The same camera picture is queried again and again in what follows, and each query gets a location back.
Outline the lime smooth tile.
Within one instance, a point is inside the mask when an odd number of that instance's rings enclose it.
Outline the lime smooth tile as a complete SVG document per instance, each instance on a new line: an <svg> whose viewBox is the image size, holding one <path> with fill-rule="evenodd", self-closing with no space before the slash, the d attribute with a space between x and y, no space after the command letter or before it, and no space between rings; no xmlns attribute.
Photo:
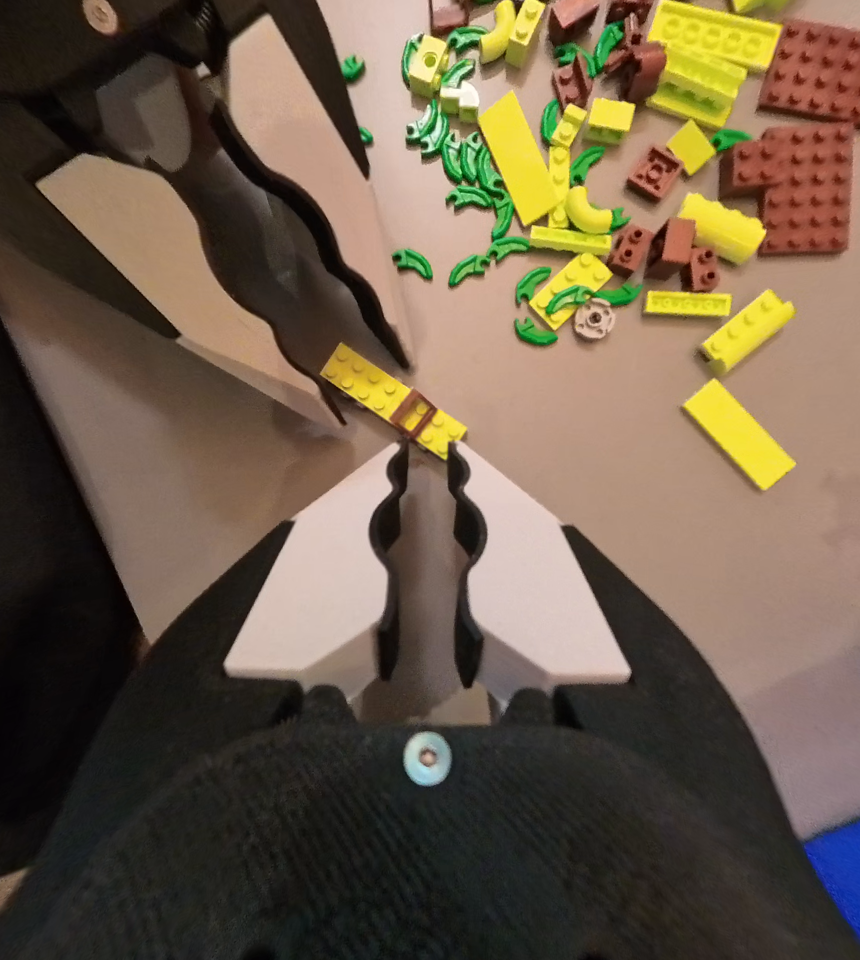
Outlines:
<svg viewBox="0 0 860 960"><path fill-rule="evenodd" d="M682 409L761 492L796 467L796 460L718 379L705 383Z"/></svg>

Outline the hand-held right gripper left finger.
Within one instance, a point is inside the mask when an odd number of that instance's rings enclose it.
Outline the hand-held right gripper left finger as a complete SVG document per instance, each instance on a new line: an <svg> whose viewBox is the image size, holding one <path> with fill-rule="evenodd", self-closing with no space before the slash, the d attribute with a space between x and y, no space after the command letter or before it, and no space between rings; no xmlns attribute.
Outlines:
<svg viewBox="0 0 860 960"><path fill-rule="evenodd" d="M389 445L300 511L223 661L237 679L332 686L353 702L400 649L401 533L410 449Z"/></svg>

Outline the pile of mixed toy bricks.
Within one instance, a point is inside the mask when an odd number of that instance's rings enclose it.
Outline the pile of mixed toy bricks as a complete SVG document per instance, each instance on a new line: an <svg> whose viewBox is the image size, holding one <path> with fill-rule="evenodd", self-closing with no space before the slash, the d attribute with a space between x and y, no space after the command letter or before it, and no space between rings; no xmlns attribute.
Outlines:
<svg viewBox="0 0 860 960"><path fill-rule="evenodd" d="M860 30L752 17L785 2L607 2L593 49L583 45L601 2L499 2L493 22L465 4L431 7L409 37L405 90L426 101L406 142L442 163L453 211L493 214L487 248L447 271L457 289L513 256L575 254L576 270L544 267L517 284L525 343L550 346L572 322L587 340L643 286L657 317L726 318L699 347L715 378L730 374L796 315L766 290L736 314L719 262L835 256L850 245L854 144L860 132ZM688 192L658 230L621 206L592 202L591 170L628 141L642 109L681 120L633 164L626 189L659 204L683 178L717 164L717 198Z"/></svg>

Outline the brown square frame piece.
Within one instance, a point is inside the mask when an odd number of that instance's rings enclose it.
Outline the brown square frame piece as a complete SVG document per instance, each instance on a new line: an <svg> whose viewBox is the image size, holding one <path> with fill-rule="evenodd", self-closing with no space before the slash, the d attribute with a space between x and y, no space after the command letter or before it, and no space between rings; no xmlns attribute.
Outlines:
<svg viewBox="0 0 860 960"><path fill-rule="evenodd" d="M423 431L433 424L438 413L436 405L418 390L410 390L390 416L389 422L406 438L418 440Z"/></svg>

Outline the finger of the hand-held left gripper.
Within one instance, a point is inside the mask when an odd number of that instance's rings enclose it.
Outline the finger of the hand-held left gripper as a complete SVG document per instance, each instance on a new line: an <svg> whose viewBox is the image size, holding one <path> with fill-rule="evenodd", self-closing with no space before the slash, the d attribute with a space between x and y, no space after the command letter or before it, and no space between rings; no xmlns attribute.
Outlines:
<svg viewBox="0 0 860 960"><path fill-rule="evenodd" d="M404 369L409 323L340 61L320 13L218 13L228 94L212 123L256 186L288 205L328 274Z"/></svg>
<svg viewBox="0 0 860 960"><path fill-rule="evenodd" d="M80 154L36 184L176 329L179 346L322 428L345 421L318 377L285 357L207 261L191 210L159 174Z"/></svg>

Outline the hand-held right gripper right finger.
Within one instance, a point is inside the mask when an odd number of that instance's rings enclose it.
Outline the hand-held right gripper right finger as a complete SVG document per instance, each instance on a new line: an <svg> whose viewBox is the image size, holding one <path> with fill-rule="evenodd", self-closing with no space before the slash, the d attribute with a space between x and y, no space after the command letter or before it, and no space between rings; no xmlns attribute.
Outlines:
<svg viewBox="0 0 860 960"><path fill-rule="evenodd" d="M448 449L464 555L455 665L504 711L521 690L623 685L631 668L562 521L465 442Z"/></svg>

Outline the lime long studded plate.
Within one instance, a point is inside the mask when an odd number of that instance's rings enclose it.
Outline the lime long studded plate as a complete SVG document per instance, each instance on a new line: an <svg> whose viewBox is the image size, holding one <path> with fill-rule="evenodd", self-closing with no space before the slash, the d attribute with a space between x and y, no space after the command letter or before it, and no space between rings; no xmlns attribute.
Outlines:
<svg viewBox="0 0 860 960"><path fill-rule="evenodd" d="M393 427L401 437L443 461L448 458L450 445L466 437L466 425L438 406L433 424L417 440L403 436L389 419L407 393L415 388L384 372L345 343L335 348L320 375L347 398Z"/></svg>

